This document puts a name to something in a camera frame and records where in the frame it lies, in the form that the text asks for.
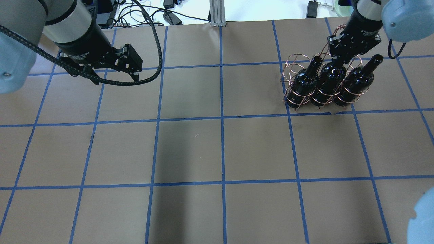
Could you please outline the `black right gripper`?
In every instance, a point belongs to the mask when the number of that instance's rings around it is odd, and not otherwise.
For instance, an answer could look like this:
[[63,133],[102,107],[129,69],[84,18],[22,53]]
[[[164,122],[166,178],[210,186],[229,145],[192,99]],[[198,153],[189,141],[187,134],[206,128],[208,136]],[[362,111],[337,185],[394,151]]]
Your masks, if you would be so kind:
[[332,66],[348,66],[353,57],[365,54],[380,44],[381,37],[378,32],[381,28],[381,20],[371,20],[359,12],[352,12],[343,31],[337,36],[328,36]]

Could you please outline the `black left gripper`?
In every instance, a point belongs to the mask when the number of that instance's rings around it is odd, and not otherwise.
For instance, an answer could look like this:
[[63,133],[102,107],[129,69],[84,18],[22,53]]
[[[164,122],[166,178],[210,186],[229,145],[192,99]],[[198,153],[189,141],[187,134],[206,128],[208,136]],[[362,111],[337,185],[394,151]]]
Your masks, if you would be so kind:
[[115,50],[98,24],[91,24],[87,32],[77,40],[54,43],[67,55],[58,57],[58,60],[67,64],[64,70],[71,76],[86,74],[89,77],[85,76],[85,78],[99,85],[100,82],[96,78],[90,78],[90,76],[99,78],[91,66],[112,68],[115,65],[116,71],[129,74],[134,81],[139,80],[143,65],[142,58],[130,44]]

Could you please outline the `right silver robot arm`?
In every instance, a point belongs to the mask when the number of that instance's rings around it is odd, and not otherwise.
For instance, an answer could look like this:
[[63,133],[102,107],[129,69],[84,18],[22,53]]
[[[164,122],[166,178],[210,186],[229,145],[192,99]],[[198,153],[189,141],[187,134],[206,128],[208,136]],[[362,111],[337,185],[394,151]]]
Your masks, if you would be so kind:
[[332,62],[348,64],[381,43],[380,29],[400,43],[422,40],[434,32],[432,0],[355,0],[345,28],[327,42]]

